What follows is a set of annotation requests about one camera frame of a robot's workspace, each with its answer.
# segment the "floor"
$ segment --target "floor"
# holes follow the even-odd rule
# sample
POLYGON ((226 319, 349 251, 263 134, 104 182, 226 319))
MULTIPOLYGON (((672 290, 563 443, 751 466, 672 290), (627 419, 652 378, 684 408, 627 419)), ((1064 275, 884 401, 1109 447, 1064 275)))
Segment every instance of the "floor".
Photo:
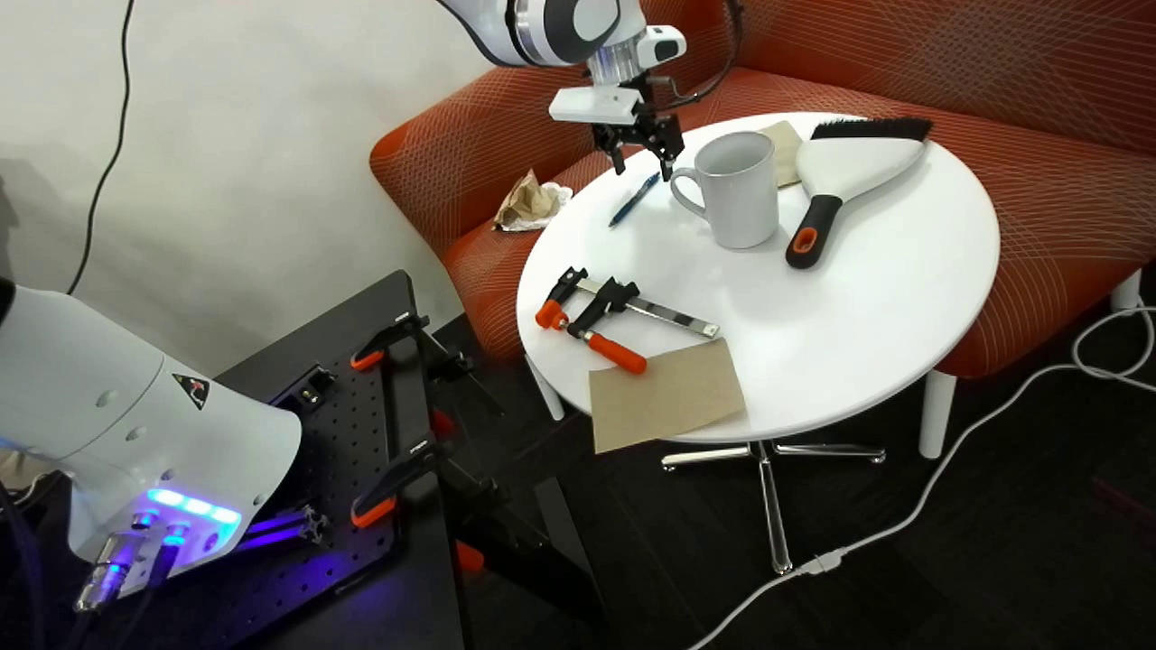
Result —
MULTIPOLYGON (((471 329, 439 341, 471 352, 471 329)), ((1122 368, 1144 329, 1116 322, 1087 360, 1122 368)), ((1068 335, 1021 368, 963 384, 955 435, 1017 384, 1068 359, 1068 335)), ((462 435, 460 460, 499 477, 536 515, 532 489, 555 477, 578 523, 602 618, 582 620, 499 573, 466 579, 471 638, 507 647, 663 650, 705 638, 769 573, 751 461, 661 472, 669 443, 590 453, 590 419, 549 421, 521 368, 433 387, 462 435)), ((903 521, 934 461, 915 456, 921 391, 808 435, 880 443, 884 466, 781 460, 794 563, 903 521)), ((758 596, 713 647, 792 650, 1133 650, 1156 647, 1156 397, 1075 371, 1035 378, 956 453, 923 512, 820 579, 758 596)))

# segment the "black cable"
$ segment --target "black cable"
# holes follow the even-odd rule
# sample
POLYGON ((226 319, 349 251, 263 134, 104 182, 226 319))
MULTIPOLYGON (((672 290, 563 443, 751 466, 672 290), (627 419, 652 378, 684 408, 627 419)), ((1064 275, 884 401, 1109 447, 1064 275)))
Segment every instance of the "black cable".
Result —
POLYGON ((83 644, 96 627, 96 620, 100 620, 100 612, 77 613, 60 650, 83 650, 83 644))
POLYGON ((77 275, 68 282, 68 295, 77 294, 83 270, 86 270, 86 260, 94 254, 94 236, 96 236, 96 207, 100 207, 100 196, 104 196, 104 183, 118 164, 118 151, 124 151, 124 141, 126 141, 126 125, 129 125, 129 100, 132 100, 132 68, 129 68, 129 27, 132 27, 132 10, 137 10, 137 0, 126 0, 124 4, 124 22, 118 22, 118 80, 124 80, 124 93, 118 93, 118 121, 114 121, 114 145, 113 145, 113 154, 100 171, 100 182, 94 187, 94 199, 86 204, 86 219, 83 219, 83 251, 79 251, 79 264, 77 264, 77 275))
POLYGON ((155 600, 155 591, 168 583, 177 554, 179 554, 179 544, 159 544, 159 554, 151 561, 151 571, 148 571, 143 600, 137 603, 132 618, 118 633, 118 644, 114 644, 118 650, 129 647, 129 638, 137 636, 137 627, 142 627, 142 620, 143 620, 143 613, 148 613, 148 606, 155 600))
POLYGON ((23 556, 29 612, 33 612, 33 647, 43 650, 48 647, 48 588, 43 588, 41 544, 29 521, 23 515, 23 509, 14 507, 3 485, 0 485, 0 521, 7 521, 9 542, 23 556))
POLYGON ((745 46, 745 0, 723 0, 726 4, 726 22, 728 22, 728 51, 726 51, 726 60, 715 68, 713 80, 698 83, 688 93, 678 93, 678 83, 661 76, 661 83, 672 87, 672 100, 663 108, 684 108, 684 105, 693 105, 707 93, 715 93, 715 87, 726 80, 726 72, 732 68, 740 46, 745 46))

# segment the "white round table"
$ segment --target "white round table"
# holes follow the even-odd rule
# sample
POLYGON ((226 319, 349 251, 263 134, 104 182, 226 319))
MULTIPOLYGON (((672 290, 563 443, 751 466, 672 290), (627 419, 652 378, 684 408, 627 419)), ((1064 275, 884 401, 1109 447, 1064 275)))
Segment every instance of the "white round table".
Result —
MULTIPOLYGON (((767 130, 781 121, 808 139, 834 115, 778 112, 713 122, 687 134, 678 167, 688 167, 693 151, 719 134, 767 130)), ((568 269, 584 269, 596 282, 609 275, 635 282, 641 301, 715 322, 747 408, 672 440, 778 440, 880 405, 955 352, 996 275, 992 204, 940 145, 929 145, 923 164, 908 177, 840 207, 822 260, 808 270, 782 260, 806 212, 798 183, 781 192, 778 237, 740 254, 719 251, 707 224, 684 211, 669 183, 607 226, 652 171, 652 154, 631 154, 622 177, 596 177, 551 217, 517 287, 517 329, 546 384, 590 411, 590 371, 609 364, 578 341, 536 324, 536 312, 568 269)), ((582 294, 568 301, 568 314, 582 314, 584 301, 582 294)), ((598 332, 648 359, 702 344, 627 312, 602 319, 598 332)))

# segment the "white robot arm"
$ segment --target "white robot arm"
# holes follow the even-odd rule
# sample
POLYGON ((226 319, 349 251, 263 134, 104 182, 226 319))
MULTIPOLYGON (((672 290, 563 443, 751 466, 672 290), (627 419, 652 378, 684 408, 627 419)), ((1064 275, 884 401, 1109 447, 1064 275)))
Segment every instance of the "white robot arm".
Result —
POLYGON ((0 278, 0 443, 73 482, 79 612, 226 556, 285 482, 298 419, 248 401, 63 294, 0 278))
POLYGON ((549 115, 590 122, 596 145, 622 171, 622 145, 635 141, 669 164, 684 151, 675 115, 641 98, 648 68, 687 54, 672 27, 648 27, 639 0, 439 0, 478 51, 493 66, 584 66, 591 87, 563 87, 549 115))

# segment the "white wall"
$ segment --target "white wall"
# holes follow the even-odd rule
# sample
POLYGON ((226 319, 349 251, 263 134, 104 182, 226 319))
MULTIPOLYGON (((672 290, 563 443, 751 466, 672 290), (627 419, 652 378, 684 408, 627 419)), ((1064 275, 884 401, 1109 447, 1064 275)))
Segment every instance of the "white wall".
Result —
MULTIPOLYGON (((0 0, 0 182, 23 287, 63 290, 113 151, 124 0, 0 0)), ((460 301, 373 141, 487 60, 437 0, 137 0, 129 139, 79 301, 221 371, 403 269, 460 301)))

